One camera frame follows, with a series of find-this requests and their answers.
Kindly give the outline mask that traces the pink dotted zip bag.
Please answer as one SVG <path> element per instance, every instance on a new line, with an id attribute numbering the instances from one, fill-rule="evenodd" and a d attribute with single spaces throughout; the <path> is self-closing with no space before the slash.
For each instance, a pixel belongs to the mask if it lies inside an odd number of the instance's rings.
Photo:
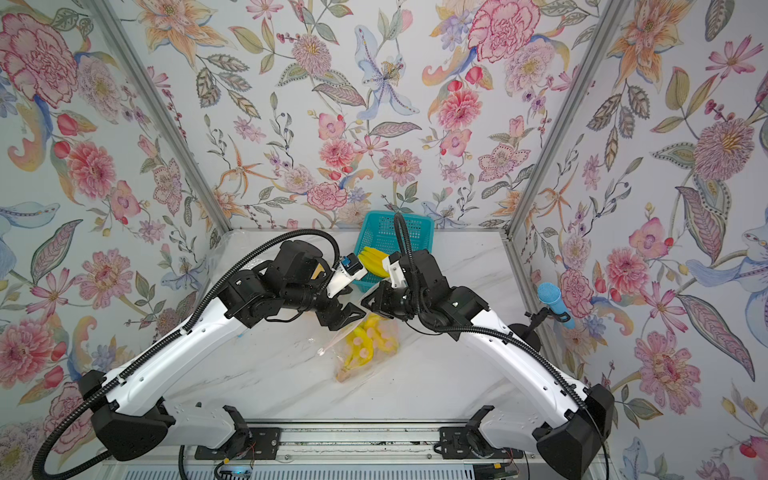
<path id="1" fill-rule="evenodd" d="M 334 360 L 334 378 L 343 383 L 387 361 L 400 351 L 396 320 L 368 314 L 343 327 L 317 351 Z"/>

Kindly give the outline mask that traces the yellow banana bunch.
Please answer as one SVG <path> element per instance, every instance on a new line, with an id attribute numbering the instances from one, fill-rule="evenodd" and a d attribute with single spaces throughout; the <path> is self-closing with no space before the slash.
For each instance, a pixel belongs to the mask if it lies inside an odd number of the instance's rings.
<path id="1" fill-rule="evenodd" d="M 368 246 L 365 246 L 363 250 L 358 254 L 358 259 L 363 264 L 365 269 L 378 278 L 389 277 L 389 272 L 383 266 L 383 261 L 388 257 L 388 254 Z"/>

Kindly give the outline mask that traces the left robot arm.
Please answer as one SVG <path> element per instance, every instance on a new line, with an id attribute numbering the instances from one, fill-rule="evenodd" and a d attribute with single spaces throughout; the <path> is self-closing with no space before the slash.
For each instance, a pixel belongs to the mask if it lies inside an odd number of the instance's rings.
<path id="1" fill-rule="evenodd" d="M 83 402 L 47 435 L 32 464 L 33 478 L 51 478 L 45 469 L 49 455 L 84 414 L 105 450 L 58 473 L 60 479 L 109 458 L 135 460 L 159 446 L 238 454 L 250 430 L 235 407 L 172 404 L 167 391 L 229 340 L 262 321 L 278 322 L 283 309 L 312 312 L 331 331 L 363 319 L 362 309 L 339 297 L 366 273 L 358 257 L 342 255 L 323 230 L 289 231 L 254 248 L 213 283 L 183 323 L 123 366 L 91 371 L 79 381 Z"/>

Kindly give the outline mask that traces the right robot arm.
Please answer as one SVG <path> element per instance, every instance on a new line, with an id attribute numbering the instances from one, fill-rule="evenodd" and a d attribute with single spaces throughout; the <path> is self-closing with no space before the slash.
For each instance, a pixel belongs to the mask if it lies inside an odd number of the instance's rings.
<path id="1" fill-rule="evenodd" d="M 488 405 L 467 423 L 482 456 L 493 450 L 536 452 L 565 479 L 580 479 L 598 455 L 607 455 L 615 410 L 613 394 L 588 387 L 551 362 L 508 327 L 466 286 L 452 286 L 427 250 L 413 247 L 404 215 L 391 220 L 397 248 L 383 260 L 389 277 L 369 290 L 362 305 L 388 319 L 418 319 L 432 334 L 475 349 L 533 404 L 526 419 Z"/>

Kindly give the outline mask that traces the teal plastic basket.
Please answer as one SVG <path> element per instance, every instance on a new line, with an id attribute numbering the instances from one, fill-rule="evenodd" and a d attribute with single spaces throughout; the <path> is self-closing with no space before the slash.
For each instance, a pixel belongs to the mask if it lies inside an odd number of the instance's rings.
<path id="1" fill-rule="evenodd" d="M 394 228 L 394 216 L 391 211 L 371 211 L 366 214 L 354 248 L 354 254 L 360 255 L 365 247 L 371 247 L 391 254 L 399 250 Z M 406 226 L 414 251 L 432 250 L 434 239 L 434 221 L 426 216 L 405 214 Z"/>

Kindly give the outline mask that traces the blue microphone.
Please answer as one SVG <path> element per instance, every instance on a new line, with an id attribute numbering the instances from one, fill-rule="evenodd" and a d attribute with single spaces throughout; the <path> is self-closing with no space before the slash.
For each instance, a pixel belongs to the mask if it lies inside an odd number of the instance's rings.
<path id="1" fill-rule="evenodd" d="M 539 301 L 546 307 L 549 316 L 567 329 L 573 329 L 575 322 L 566 306 L 560 288 L 549 282 L 541 283 L 537 288 Z"/>

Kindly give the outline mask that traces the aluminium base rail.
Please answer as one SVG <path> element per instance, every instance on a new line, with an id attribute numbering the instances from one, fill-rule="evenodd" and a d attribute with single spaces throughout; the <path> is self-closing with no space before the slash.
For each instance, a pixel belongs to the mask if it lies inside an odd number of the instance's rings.
<path id="1" fill-rule="evenodd" d="M 98 479 L 556 479 L 535 450 L 481 443 L 470 421 L 267 422 L 233 459 L 189 446 L 105 462 Z"/>

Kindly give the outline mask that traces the aluminium corner post left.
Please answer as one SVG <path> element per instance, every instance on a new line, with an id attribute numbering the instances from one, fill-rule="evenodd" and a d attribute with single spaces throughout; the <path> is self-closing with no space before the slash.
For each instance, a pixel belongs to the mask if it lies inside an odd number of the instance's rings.
<path id="1" fill-rule="evenodd" d="M 139 58 L 133 44 L 129 40 L 114 9 L 108 1 L 86 0 L 84 5 L 93 17 L 95 23 L 103 30 L 107 43 L 115 49 L 115 56 L 127 72 L 128 78 L 137 88 L 141 98 L 146 102 L 153 123 L 161 136 L 168 142 L 171 150 L 179 161 L 186 178 L 198 194 L 212 224 L 222 231 L 232 231 L 231 222 L 226 219 L 213 191 L 206 184 L 194 155 L 190 151 L 183 135 L 175 121 L 168 114 L 163 96 L 152 82 L 145 65 Z"/>

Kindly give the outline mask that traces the aluminium corner post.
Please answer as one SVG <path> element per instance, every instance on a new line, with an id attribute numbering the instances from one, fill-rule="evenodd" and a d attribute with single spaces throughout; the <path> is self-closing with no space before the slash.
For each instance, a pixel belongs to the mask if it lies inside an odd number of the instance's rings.
<path id="1" fill-rule="evenodd" d="M 505 238 L 508 241 L 512 241 L 515 234 L 523 228 L 527 213 L 536 197 L 536 192 L 544 180 L 548 168 L 554 161 L 560 144 L 569 133 L 571 124 L 579 107 L 587 96 L 589 86 L 594 80 L 600 63 L 607 52 L 609 43 L 619 30 L 622 17 L 630 6 L 630 2 L 624 0 L 607 1 L 605 6 L 605 12 L 601 16 L 599 22 L 595 25 L 596 30 L 593 38 L 588 45 L 582 61 L 579 63 L 580 71 L 575 76 L 572 87 L 564 98 L 564 103 L 554 117 L 550 135 L 544 142 L 541 154 L 525 185 L 518 208 L 506 231 Z"/>
<path id="2" fill-rule="evenodd" d="M 163 96 L 152 82 L 145 65 L 139 58 L 133 44 L 129 40 L 114 9 L 108 1 L 86 0 L 84 5 L 93 17 L 95 23 L 103 30 L 107 43 L 115 49 L 115 56 L 127 72 L 128 78 L 137 88 L 141 98 L 146 102 L 153 123 L 161 136 L 168 142 L 171 150 L 179 161 L 186 178 L 198 194 L 212 224 L 222 231 L 232 231 L 231 222 L 226 219 L 213 191 L 206 184 L 194 155 L 190 151 L 183 135 L 175 121 L 168 114 Z"/>

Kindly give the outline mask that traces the aluminium corner post right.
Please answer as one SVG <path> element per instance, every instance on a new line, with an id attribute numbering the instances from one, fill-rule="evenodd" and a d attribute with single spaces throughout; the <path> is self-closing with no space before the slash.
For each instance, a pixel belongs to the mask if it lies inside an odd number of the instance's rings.
<path id="1" fill-rule="evenodd" d="M 589 86 L 594 80 L 600 63 L 607 52 L 609 43 L 619 30 L 622 17 L 630 6 L 630 2 L 624 0 L 607 1 L 605 6 L 605 12 L 601 16 L 599 22 L 595 25 L 596 30 L 593 38 L 588 45 L 582 61 L 579 63 L 580 71 L 575 76 L 572 87 L 564 98 L 564 103 L 554 117 L 550 135 L 544 142 L 541 154 L 525 185 L 518 208 L 506 231 L 505 238 L 508 241 L 512 241 L 515 234 L 523 228 L 527 213 L 536 197 L 536 192 L 544 180 L 548 168 L 554 161 L 560 144 L 569 133 L 571 124 L 579 107 L 587 96 Z"/>

